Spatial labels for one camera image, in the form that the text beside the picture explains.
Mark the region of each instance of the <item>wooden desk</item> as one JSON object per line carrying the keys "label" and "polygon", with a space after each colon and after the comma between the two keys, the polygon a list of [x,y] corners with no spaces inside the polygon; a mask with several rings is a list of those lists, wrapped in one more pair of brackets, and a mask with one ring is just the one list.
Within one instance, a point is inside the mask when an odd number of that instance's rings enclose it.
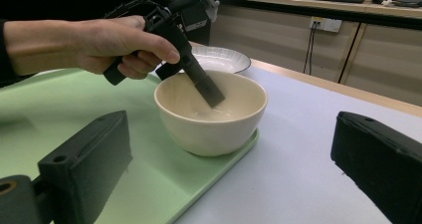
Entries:
{"label": "wooden desk", "polygon": [[348,97],[356,98],[356,99],[373,103],[376,105],[380,105],[389,109],[397,110],[400,112],[407,112],[412,115],[422,117],[422,107],[414,106],[414,105],[404,103],[395,99],[387,98],[387,97],[380,96],[374,93],[369,93],[369,92],[348,87],[345,85],[341,85],[341,84],[334,85],[332,82],[329,82],[324,79],[306,76],[302,73],[298,73],[289,69],[274,66],[268,63],[257,61],[257,60],[252,60],[252,66],[275,73],[275,74],[279,74],[284,77],[293,78],[295,80],[298,80],[307,84],[311,84],[313,86],[317,86],[317,87],[320,87],[332,92],[343,94]]}
{"label": "wooden desk", "polygon": [[219,0],[223,4],[259,8],[307,16],[422,30],[422,8],[384,7],[313,0]]}

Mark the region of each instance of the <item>human hand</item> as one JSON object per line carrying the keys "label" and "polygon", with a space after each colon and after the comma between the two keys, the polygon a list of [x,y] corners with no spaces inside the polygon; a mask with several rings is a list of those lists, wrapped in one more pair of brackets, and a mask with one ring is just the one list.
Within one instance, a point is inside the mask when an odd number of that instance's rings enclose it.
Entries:
{"label": "human hand", "polygon": [[144,32],[141,16],[80,22],[10,21],[4,25],[5,46],[19,76],[81,68],[102,74],[122,56],[118,69],[143,79],[161,62],[175,64],[176,48],[162,37]]}
{"label": "human hand", "polygon": [[162,61],[175,64],[179,54],[171,43],[143,31],[140,16],[80,22],[85,41],[77,64],[80,68],[102,74],[117,56],[122,56],[118,70],[128,78],[143,79]]}

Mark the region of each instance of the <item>white bowl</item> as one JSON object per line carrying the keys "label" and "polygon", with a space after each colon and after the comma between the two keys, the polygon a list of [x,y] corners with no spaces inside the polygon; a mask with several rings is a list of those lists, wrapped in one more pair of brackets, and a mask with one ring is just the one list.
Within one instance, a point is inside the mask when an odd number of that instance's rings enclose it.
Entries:
{"label": "white bowl", "polygon": [[192,54],[204,70],[239,73],[251,66],[249,57],[226,48],[198,46]]}
{"label": "white bowl", "polygon": [[173,140],[186,151],[217,156],[239,149],[253,134],[267,106],[265,90],[237,74],[207,71],[225,96],[211,109],[186,74],[161,82],[154,98]]}

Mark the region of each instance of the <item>white plate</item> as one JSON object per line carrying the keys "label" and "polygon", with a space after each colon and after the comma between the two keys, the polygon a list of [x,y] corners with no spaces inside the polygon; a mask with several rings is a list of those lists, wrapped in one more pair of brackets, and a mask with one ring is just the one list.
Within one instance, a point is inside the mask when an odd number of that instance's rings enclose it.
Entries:
{"label": "white plate", "polygon": [[239,73],[251,66],[242,53],[218,47],[193,47],[192,54],[204,70]]}

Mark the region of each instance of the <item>finger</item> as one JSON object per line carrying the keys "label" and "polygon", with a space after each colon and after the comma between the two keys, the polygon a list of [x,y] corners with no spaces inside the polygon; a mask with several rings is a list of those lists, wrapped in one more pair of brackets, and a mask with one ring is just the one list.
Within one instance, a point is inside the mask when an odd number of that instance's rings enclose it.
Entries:
{"label": "finger", "polygon": [[114,18],[113,21],[117,22],[118,24],[136,28],[139,30],[143,30],[145,28],[145,20],[141,16],[127,16],[121,18]]}
{"label": "finger", "polygon": [[138,51],[137,56],[143,59],[144,61],[146,61],[150,66],[153,66],[153,67],[158,66],[162,62],[162,60],[157,58],[155,54],[151,52],[147,52],[147,51]]}
{"label": "finger", "polygon": [[135,37],[127,38],[126,45],[134,51],[149,51],[161,61],[170,64],[176,64],[180,60],[177,49],[164,38],[154,34],[137,32]]}
{"label": "finger", "polygon": [[135,80],[141,80],[145,79],[148,73],[140,73],[134,70],[131,66],[125,63],[120,63],[117,66],[117,69],[127,78],[135,79]]}
{"label": "finger", "polygon": [[132,70],[138,72],[138,73],[150,73],[155,70],[156,64],[151,66],[148,62],[146,62],[144,59],[141,59],[139,57],[136,57],[134,55],[128,55],[124,56],[122,58],[122,62],[130,67]]}

